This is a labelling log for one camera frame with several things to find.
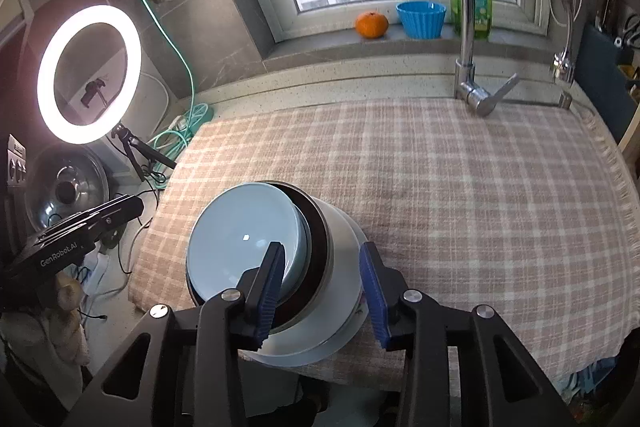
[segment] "window sill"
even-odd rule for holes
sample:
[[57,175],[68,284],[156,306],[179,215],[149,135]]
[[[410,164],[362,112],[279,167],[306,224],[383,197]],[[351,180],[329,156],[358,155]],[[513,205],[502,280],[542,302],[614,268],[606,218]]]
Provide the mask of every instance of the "window sill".
[[[502,28],[493,28],[487,41],[476,40],[474,46],[474,53],[479,56],[543,64],[551,64],[556,51],[547,37]],[[402,25],[393,24],[379,39],[364,39],[349,29],[280,42],[264,59],[264,65],[271,72],[352,58],[459,52],[460,38],[452,25],[444,25],[439,39],[418,40],[409,38]]]

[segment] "green cable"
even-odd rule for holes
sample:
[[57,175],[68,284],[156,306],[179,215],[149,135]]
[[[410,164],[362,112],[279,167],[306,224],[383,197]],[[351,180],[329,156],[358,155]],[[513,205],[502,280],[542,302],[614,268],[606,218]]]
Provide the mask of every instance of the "green cable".
[[[147,142],[154,149],[159,150],[159,147],[158,147],[159,139],[161,139],[164,136],[177,137],[175,142],[173,143],[167,142],[160,146],[160,148],[170,147],[170,149],[167,152],[162,152],[162,153],[165,156],[167,156],[167,158],[175,160],[180,155],[180,153],[188,147],[194,135],[193,127],[195,127],[200,123],[202,118],[205,116],[209,106],[205,103],[199,103],[194,107],[193,101],[195,99],[195,83],[193,80],[193,74],[191,73],[191,68],[187,64],[187,61],[184,59],[184,57],[182,56],[182,54],[180,53],[180,51],[178,50],[174,42],[170,39],[169,35],[167,35],[166,31],[164,31],[164,28],[162,28],[160,21],[158,20],[158,18],[156,18],[156,14],[153,12],[153,10],[151,9],[147,1],[146,0],[141,0],[141,1],[142,1],[142,4],[145,5],[146,10],[149,12],[149,15],[151,15],[153,22],[156,24],[156,26],[162,33],[162,36],[166,39],[166,41],[175,51],[175,54],[178,55],[178,58],[180,58],[180,60],[184,64],[184,68],[187,70],[187,73],[189,75],[189,80],[191,83],[191,105],[189,110],[183,115],[184,117],[186,117],[186,126],[183,128],[178,128],[177,130],[172,128],[166,129],[161,133],[157,134],[156,136],[154,136],[151,140],[149,140],[149,142]],[[160,172],[164,174],[166,169],[167,169],[166,166],[162,166]],[[166,187],[166,182],[159,183],[155,179],[153,179],[153,183],[156,186],[156,188]]]

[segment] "metal lid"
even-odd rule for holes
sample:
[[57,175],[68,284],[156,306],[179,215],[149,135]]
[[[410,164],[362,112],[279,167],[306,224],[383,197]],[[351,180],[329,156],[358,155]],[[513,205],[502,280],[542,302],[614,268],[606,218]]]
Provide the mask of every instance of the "metal lid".
[[100,160],[82,146],[61,143],[45,149],[27,176],[27,214],[38,231],[109,200]]
[[301,276],[307,253],[302,214],[286,194],[265,183],[230,188],[205,208],[191,232],[187,273],[207,300],[238,284],[245,270],[260,266],[271,241],[284,246],[281,295]]

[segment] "chrome faucet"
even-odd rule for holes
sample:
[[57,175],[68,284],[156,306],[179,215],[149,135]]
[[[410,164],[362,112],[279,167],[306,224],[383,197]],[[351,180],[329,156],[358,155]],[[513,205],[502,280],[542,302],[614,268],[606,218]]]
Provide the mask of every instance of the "chrome faucet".
[[[571,41],[574,34],[574,0],[562,0],[568,15],[566,46],[554,56],[551,66],[554,82],[561,87],[562,95],[558,105],[569,108],[572,97],[568,93],[574,81],[574,64],[571,60]],[[495,105],[520,81],[514,74],[495,94],[490,94],[475,83],[476,67],[474,57],[474,32],[476,0],[462,0],[462,46],[460,58],[456,60],[456,96],[465,100],[478,116],[487,116]]]

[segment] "orange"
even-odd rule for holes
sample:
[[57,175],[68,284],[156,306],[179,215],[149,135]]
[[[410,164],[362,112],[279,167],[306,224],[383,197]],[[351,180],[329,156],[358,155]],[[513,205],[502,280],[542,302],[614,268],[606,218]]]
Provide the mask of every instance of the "orange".
[[367,39],[377,39],[389,28],[389,21],[382,13],[366,12],[358,15],[355,23],[356,31]]

